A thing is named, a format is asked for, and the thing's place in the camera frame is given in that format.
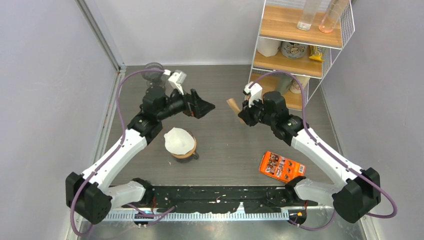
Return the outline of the brown paper coffee filter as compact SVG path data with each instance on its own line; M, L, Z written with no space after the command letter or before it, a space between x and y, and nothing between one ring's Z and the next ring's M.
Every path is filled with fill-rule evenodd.
M227 102L228 106L232 109L232 111L235 113L235 115L239 119L240 123L243 124L243 125L246 125L245 121L241 117L239 117L239 113L242 111L242 109L239 107L239 105L237 104L235 99L230 98L226 102Z

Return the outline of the white paper coffee filter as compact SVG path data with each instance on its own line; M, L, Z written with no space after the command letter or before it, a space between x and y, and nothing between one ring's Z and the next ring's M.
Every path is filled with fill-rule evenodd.
M174 127L164 134L165 149L175 155L185 155L195 147L195 139L184 129Z

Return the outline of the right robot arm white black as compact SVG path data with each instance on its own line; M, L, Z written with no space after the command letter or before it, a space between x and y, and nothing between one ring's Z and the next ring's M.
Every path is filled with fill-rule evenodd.
M291 205L303 200L334 208L345 221L356 223L381 202L380 174L363 169L340 155L321 140L302 118L289 112L286 101L277 91L262 98L242 102L237 114L250 127L263 124L288 146L308 157L332 180L332 184L313 181L305 176L287 183L285 198Z

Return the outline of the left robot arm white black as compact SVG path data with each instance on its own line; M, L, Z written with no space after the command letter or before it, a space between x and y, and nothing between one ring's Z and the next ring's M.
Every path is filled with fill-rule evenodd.
M200 119L215 107L200 98L195 89L190 93L174 89L167 96L162 87L148 88L140 112L125 126L113 147L83 173L68 175L65 180L67 206L93 225L102 222L112 209L127 204L148 207L154 199L149 182L134 178L127 184L111 186L112 181L161 132L163 120L179 113Z

